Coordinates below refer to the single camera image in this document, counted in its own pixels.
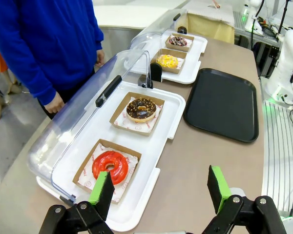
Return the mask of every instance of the black tray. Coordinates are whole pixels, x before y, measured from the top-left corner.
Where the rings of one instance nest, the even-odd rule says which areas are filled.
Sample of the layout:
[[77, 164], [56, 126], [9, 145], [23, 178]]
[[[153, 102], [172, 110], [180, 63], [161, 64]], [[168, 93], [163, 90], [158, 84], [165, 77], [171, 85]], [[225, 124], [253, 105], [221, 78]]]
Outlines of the black tray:
[[199, 71], [184, 118], [190, 125], [243, 142], [258, 137], [255, 86], [210, 68]]

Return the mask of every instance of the display case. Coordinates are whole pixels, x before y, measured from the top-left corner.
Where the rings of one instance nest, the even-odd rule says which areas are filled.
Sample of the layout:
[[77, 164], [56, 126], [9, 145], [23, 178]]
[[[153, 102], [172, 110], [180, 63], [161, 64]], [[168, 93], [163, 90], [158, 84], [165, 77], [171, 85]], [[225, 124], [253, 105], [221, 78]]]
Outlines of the display case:
[[[200, 55], [205, 52], [207, 39], [198, 35], [188, 34], [188, 17], [185, 9], [175, 9], [166, 12], [149, 27], [145, 28], [132, 41], [130, 49], [140, 49], [149, 52], [151, 62], [156, 62], [160, 55], [171, 55], [178, 59], [178, 70], [163, 68], [162, 79], [182, 84], [191, 84], [195, 81], [201, 62]], [[167, 42], [175, 36], [190, 41], [187, 48], [178, 49], [177, 46], [168, 46]], [[140, 72], [143, 67], [140, 62], [133, 67], [133, 71]]]
[[[140, 70], [133, 71], [137, 62]], [[72, 204], [89, 198], [89, 191], [78, 186], [74, 177], [97, 142], [111, 142], [141, 155], [125, 193], [110, 206], [106, 222], [115, 231], [128, 231], [138, 224], [160, 172], [157, 162], [167, 139], [174, 138], [186, 104], [180, 95], [152, 88], [149, 65], [144, 50], [114, 56], [56, 114], [28, 156], [38, 184]], [[110, 123], [129, 93], [163, 101], [160, 117], [148, 135]]]

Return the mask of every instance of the person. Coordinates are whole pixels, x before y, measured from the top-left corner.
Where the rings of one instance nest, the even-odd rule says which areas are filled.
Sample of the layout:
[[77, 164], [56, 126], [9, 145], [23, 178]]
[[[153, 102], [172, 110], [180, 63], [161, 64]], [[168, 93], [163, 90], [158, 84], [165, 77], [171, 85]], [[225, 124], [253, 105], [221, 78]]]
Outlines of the person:
[[8, 69], [9, 68], [6, 65], [6, 62], [4, 61], [4, 59], [0, 53], [0, 73], [3, 75], [6, 83], [8, 84], [7, 94], [9, 94], [9, 93], [19, 94], [19, 93], [21, 93], [21, 88], [17, 85], [17, 79], [16, 79], [15, 75], [13, 73], [9, 74]]
[[0, 0], [0, 52], [50, 118], [102, 66], [91, 0]]

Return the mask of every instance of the yellow donut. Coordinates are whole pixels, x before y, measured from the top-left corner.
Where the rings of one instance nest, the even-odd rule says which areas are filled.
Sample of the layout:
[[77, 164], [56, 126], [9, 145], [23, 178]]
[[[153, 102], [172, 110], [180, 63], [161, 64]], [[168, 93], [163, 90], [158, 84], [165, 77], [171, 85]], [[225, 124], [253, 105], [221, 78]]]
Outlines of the yellow donut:
[[161, 55], [156, 59], [156, 62], [162, 67], [177, 68], [178, 59], [172, 55]]

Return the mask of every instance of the donut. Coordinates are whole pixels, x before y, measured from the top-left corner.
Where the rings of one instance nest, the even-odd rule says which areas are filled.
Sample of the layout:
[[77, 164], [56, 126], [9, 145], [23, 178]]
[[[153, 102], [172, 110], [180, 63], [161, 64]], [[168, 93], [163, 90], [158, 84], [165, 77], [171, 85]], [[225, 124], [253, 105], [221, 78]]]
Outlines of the donut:
[[162, 67], [177, 68], [178, 59], [172, 55], [161, 55], [156, 59], [156, 62]]
[[115, 151], [106, 151], [100, 154], [92, 164], [92, 173], [95, 179], [98, 179], [100, 172], [111, 173], [113, 185], [121, 183], [127, 176], [128, 163], [126, 158]]
[[187, 41], [182, 37], [173, 37], [169, 39], [169, 43], [172, 45], [186, 46]]
[[143, 123], [155, 117], [156, 105], [148, 98], [138, 98], [128, 104], [126, 111], [129, 119]]

